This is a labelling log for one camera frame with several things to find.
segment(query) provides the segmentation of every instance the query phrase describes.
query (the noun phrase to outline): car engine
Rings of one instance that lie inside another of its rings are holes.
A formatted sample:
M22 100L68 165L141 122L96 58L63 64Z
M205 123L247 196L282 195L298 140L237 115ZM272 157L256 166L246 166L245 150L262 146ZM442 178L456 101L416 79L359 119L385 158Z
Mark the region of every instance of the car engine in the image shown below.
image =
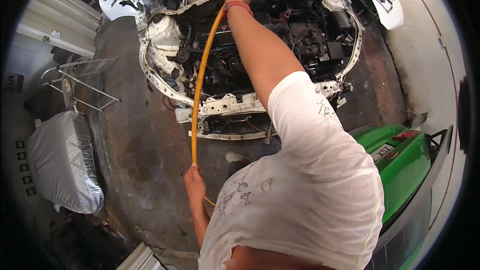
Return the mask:
M251 0L250 8L259 23L291 48L315 83L335 80L335 74L343 69L352 54L355 27L345 9L334 6L336 1L341 3L339 0ZM178 86L178 89L184 90L190 98L193 98L195 83L192 82L196 78L211 25L222 4L223 0L209 0L174 17L180 29L178 35L185 37L175 56L167 58L183 68L183 86ZM179 84L178 69L160 73L162 69L165 67L157 68L162 78ZM254 92L226 19L215 32L203 92L213 98L222 98L227 93Z

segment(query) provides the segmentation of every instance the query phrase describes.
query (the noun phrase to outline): jeans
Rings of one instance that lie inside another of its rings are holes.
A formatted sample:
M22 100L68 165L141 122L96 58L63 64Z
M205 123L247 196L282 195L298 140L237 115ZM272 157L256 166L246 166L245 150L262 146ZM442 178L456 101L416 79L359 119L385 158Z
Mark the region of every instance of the jeans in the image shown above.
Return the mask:
M268 155L274 155L275 153L278 153L282 147L282 144L280 141L272 137L270 144L265 143L264 140L260 142L258 145L258 154L257 157L252 160L238 160L238 161L233 161L228 165L228 173L226 175L225 181L227 181L232 175L234 175L237 171L242 169L243 167L249 165L251 162L258 161L261 157L268 156Z

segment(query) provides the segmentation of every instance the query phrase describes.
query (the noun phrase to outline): white t-shirt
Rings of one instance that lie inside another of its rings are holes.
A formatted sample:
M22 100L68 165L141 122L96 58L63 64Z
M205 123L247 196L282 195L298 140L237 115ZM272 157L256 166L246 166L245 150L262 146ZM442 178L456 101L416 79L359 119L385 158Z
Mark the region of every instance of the white t-shirt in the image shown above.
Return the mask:
M305 72L285 77L268 99L282 149L240 169L216 200L199 270L224 270L247 246L363 269L378 240L384 193L373 159L346 133Z

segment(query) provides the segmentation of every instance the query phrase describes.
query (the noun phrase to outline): yellow hose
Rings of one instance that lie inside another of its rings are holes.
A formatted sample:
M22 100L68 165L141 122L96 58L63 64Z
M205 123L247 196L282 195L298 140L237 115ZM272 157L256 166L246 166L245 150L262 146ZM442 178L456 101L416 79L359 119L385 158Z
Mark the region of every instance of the yellow hose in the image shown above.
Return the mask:
M205 44L203 55L201 56L200 69L198 70L195 97L193 99L193 112L191 113L191 160L194 163L197 163L198 104L200 103L200 95L202 92L202 84L204 82L205 68L207 68L208 55L210 53L210 48L212 48L213 38L215 37L215 33L217 32L220 21L222 20L224 8L225 4L223 4L220 8L218 15L216 15L215 21L213 22L212 28L210 29L210 34L208 35L207 43ZM216 206L215 202L213 202L207 196L205 196L205 200L214 207Z

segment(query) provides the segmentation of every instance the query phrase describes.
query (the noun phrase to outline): shoe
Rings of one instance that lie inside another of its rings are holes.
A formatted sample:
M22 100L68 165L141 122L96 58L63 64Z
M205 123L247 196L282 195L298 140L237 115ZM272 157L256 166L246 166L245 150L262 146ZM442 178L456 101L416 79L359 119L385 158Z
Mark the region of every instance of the shoe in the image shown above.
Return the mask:
M250 160L244 157L242 154L234 153L233 151L229 151L225 153L225 160L229 163L238 162L240 160L245 160L246 162L250 162Z

